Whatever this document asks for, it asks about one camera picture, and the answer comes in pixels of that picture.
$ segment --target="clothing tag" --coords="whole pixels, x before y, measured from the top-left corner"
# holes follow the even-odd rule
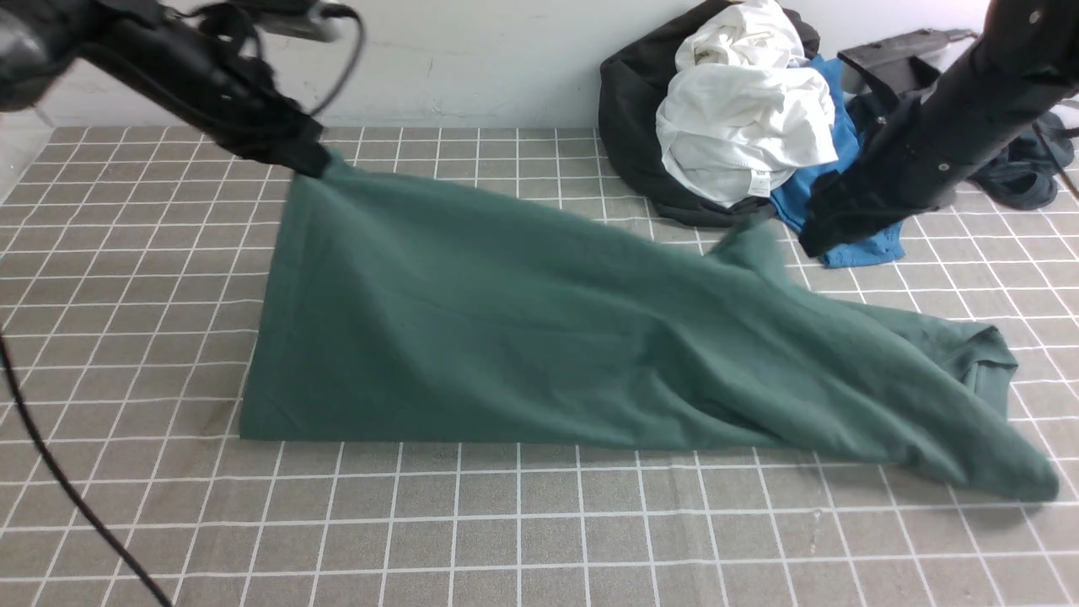
[[[753,168],[750,170],[752,177],[749,181],[749,195],[768,197],[771,195],[771,175],[764,170]]]

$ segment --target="black bag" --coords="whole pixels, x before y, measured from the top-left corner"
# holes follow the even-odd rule
[[[600,66],[600,138],[611,165],[629,187],[652,201],[660,216],[687,225],[727,227],[748,215],[771,210],[766,197],[748,197],[724,208],[691,192],[664,167],[656,137],[656,110],[678,73],[674,52],[730,4],[726,0],[707,0],[618,51]],[[802,38],[806,57],[815,57],[820,49],[820,35],[795,11],[784,12]]]

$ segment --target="green fabric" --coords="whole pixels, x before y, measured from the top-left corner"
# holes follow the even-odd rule
[[[700,257],[337,158],[292,183],[262,314],[245,439],[793,447],[1057,494],[996,329],[810,292],[761,221]]]

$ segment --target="gray tile pattern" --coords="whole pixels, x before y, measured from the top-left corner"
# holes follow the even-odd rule
[[[704,252],[591,130],[340,128],[355,164],[534,198]],[[54,452],[179,605],[1079,602],[1079,204],[970,188],[903,261],[789,270],[833,296],[998,325],[1013,424],[1058,466],[1029,508],[812,454],[235,438],[289,175],[189,128],[62,128],[0,205],[0,322]],[[0,603],[149,605],[0,401]]]

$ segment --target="cable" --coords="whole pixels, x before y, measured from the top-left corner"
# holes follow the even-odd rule
[[[200,9],[196,9],[195,11],[193,11],[190,14],[177,13],[177,15],[181,16],[183,18],[196,17],[196,16],[203,15],[208,10],[215,9],[217,6],[220,6],[220,4],[210,4],[210,5],[207,5],[207,6],[202,6]],[[240,15],[243,15],[243,18],[245,19],[245,22],[247,24],[251,24],[252,23],[252,22],[250,22],[250,18],[251,18],[250,15],[246,11],[244,11],[240,6],[235,6],[235,10],[238,12]],[[262,39],[259,36],[258,29],[252,29],[252,32],[251,32],[250,36],[256,41],[256,50],[257,50],[257,54],[259,55],[259,59],[258,60],[261,61],[261,63],[264,63],[264,59],[261,58],[261,55],[262,55]],[[155,92],[155,94],[159,95],[161,98],[166,99],[173,106],[182,108],[185,112],[197,116],[199,121],[203,125],[207,125],[208,127],[229,130],[230,133],[233,133],[233,134],[243,134],[243,135],[246,135],[246,136],[250,136],[252,138],[258,138],[259,140],[270,140],[270,139],[277,138],[277,137],[285,137],[285,136],[287,136],[290,133],[290,129],[295,126],[296,122],[298,120],[300,120],[300,115],[293,114],[295,118],[292,120],[288,120],[288,121],[285,121],[285,122],[282,122],[282,123],[278,123],[278,124],[273,124],[273,125],[270,125],[270,126],[247,126],[247,125],[242,125],[242,124],[236,124],[236,123],[233,123],[233,122],[228,122],[228,121],[224,121],[224,120],[220,120],[220,119],[218,119],[218,118],[216,118],[214,115],[210,115],[210,114],[202,111],[201,109],[199,109],[199,108],[196,108],[196,107],[194,107],[194,106],[192,106],[192,105],[190,105],[190,104],[188,104],[188,102],[179,99],[170,91],[168,91],[167,88],[165,88],[164,86],[162,86],[158,82],[158,79],[154,75],[152,75],[150,73],[147,73],[146,71],[144,71],[142,69],[140,69],[138,66],[136,66],[135,64],[133,64],[132,61],[129,61],[123,54],[121,54],[121,53],[119,53],[117,51],[113,51],[112,49],[110,49],[108,46],[103,46],[103,45],[99,45],[99,44],[94,44],[91,47],[93,49],[93,53],[95,55],[97,55],[97,56],[106,56],[113,64],[115,64],[115,65],[122,65],[128,72],[137,74],[138,78],[139,78],[139,81],[144,85],[153,88],[153,91]],[[259,87],[259,83],[258,82],[247,82],[247,84],[250,84],[251,86],[255,86],[255,87]],[[261,92],[263,94],[265,94],[265,95],[278,95],[278,92],[275,88],[272,88],[272,87],[271,88],[262,87]]]
[[[79,513],[82,514],[86,521],[90,521],[94,530],[96,530],[98,535],[100,535],[101,538],[105,539],[110,547],[112,547],[112,550],[120,555],[120,558],[123,560],[124,564],[127,565],[132,571],[135,571],[135,575],[138,576],[138,579],[142,582],[147,590],[153,594],[158,604],[162,607],[173,607],[172,602],[169,602],[168,597],[165,596],[161,587],[153,581],[153,578],[151,578],[150,574],[148,574],[146,569],[139,565],[138,561],[136,561],[135,557],[127,552],[127,549],[124,548],[124,544],[121,543],[115,536],[112,535],[112,532],[110,532],[109,528],[101,523],[97,515],[94,514],[94,511],[86,506],[86,502],[82,500],[79,492],[71,486],[71,482],[68,481],[67,475],[64,474],[59,465],[56,464],[56,459],[53,458],[53,454],[50,453],[45,442],[41,439],[41,431],[38,430],[38,426],[33,423],[33,418],[30,416],[30,410],[26,405],[26,399],[23,398],[23,390],[19,388],[18,378],[15,376],[15,365],[12,363],[11,355],[8,353],[8,345],[4,343],[3,333],[0,333],[0,360],[2,360],[3,363],[4,378],[8,381],[8,390],[11,391],[11,397],[15,400],[15,410],[18,412],[18,416],[23,419],[23,426],[26,427],[26,433],[29,434],[30,440],[33,441],[33,446],[37,447],[38,453],[41,454],[41,459],[44,460],[45,467],[49,468],[49,472],[51,472],[53,478],[56,479],[56,482],[59,483],[60,488],[64,489],[64,493],[67,494],[68,498],[74,502],[74,507],[79,510]]]
[[[367,28],[364,26],[364,17],[359,16],[352,6],[346,6],[344,4],[332,4],[323,9],[323,16],[331,19],[353,19],[356,22],[356,45],[352,50],[352,57],[349,59],[349,65],[345,66],[344,72],[341,78],[338,79],[337,84],[330,89],[329,94],[323,99],[323,102],[311,110],[311,118],[314,118],[326,110],[337,99],[341,91],[344,89],[344,85],[352,78],[352,73],[356,71],[356,65],[359,64],[359,57],[364,54],[364,45],[367,43]]]
[[[1076,188],[1075,181],[1071,180],[1071,177],[1068,177],[1067,171],[1064,170],[1064,166],[1062,166],[1061,162],[1056,160],[1056,155],[1053,154],[1053,149],[1049,147],[1049,141],[1046,140],[1046,136],[1041,133],[1041,125],[1035,122],[1033,126],[1034,134],[1038,137],[1038,141],[1041,142],[1041,147],[1046,148],[1046,154],[1048,154],[1049,160],[1052,161],[1053,167],[1061,174],[1061,179],[1064,180],[1064,185],[1067,187],[1068,191],[1071,192],[1071,195],[1076,196],[1076,199],[1079,201],[1079,188]],[[1066,128],[1062,133],[1068,134],[1073,130],[1076,129]]]
[[[240,18],[243,19],[244,22],[244,29],[247,30],[247,37],[255,40],[255,56],[258,57],[260,61],[264,60],[265,53],[262,47],[262,37],[259,36],[259,30],[255,27],[255,19],[251,18],[251,14],[245,11],[243,8],[236,4],[224,2],[219,4],[206,4],[204,6],[199,6],[197,9],[195,9],[190,13],[181,13],[179,11],[176,11],[176,9],[173,10],[176,12],[177,16],[186,19],[192,19],[195,17],[204,17],[210,11],[215,11],[221,6],[228,6],[232,9],[234,13],[240,15]]]

